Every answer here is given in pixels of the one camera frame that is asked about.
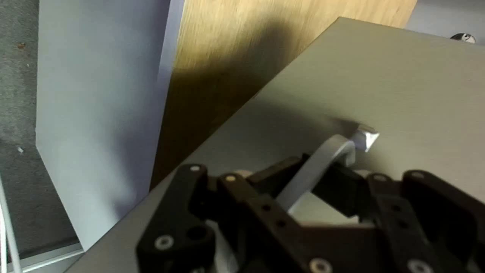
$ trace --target white surface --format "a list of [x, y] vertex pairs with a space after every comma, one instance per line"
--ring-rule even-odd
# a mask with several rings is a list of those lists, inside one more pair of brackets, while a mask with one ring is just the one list
[[22, 273], [16, 232], [14, 232], [10, 206], [5, 195], [2, 176], [0, 176], [0, 206], [2, 206], [0, 209], [2, 209], [2, 221], [4, 221], [2, 229], [5, 232], [2, 233], [2, 273], [7, 273], [7, 270], [4, 268], [7, 265], [7, 262], [4, 262], [4, 259], [7, 259], [7, 253], [10, 253], [11, 256], [14, 273]]
[[23, 273], [64, 273], [83, 253], [81, 244], [73, 244], [29, 256], [22, 259]]
[[40, 1], [37, 145], [86, 248], [149, 191], [183, 9]]
[[[346, 119], [354, 119], [381, 132], [361, 154], [363, 166], [393, 177], [425, 168], [485, 200], [484, 69], [483, 47], [339, 19], [187, 162], [205, 163], [211, 174], [257, 171], [313, 151], [336, 132], [346, 135]], [[70, 273], [137, 271], [136, 245], [169, 180]], [[299, 220], [346, 220], [313, 195], [305, 200]]]
[[485, 45], [485, 0], [419, 0], [408, 28], [451, 38], [469, 31]]

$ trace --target black metal bracket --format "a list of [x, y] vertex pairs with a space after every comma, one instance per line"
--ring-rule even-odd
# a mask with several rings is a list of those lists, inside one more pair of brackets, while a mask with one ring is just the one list
[[307, 227], [275, 201], [305, 160], [246, 179], [181, 166], [139, 244], [142, 271], [210, 268], [216, 235], [205, 220], [213, 220], [240, 271], [485, 273], [485, 206], [474, 197], [427, 171], [395, 182], [336, 163], [313, 192], [363, 224]]

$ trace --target white panel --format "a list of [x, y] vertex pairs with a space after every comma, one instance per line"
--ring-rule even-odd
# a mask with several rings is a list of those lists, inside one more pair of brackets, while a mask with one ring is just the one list
[[151, 185], [184, 1], [40, 1], [37, 145], [86, 248]]
[[408, 28], [451, 38], [469, 31], [485, 44], [485, 0], [419, 0]]

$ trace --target wooden surface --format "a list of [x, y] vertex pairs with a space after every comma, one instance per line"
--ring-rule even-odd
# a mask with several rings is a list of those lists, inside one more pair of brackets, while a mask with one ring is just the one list
[[414, 6], [416, 0], [187, 0], [154, 185], [339, 16], [402, 27]]

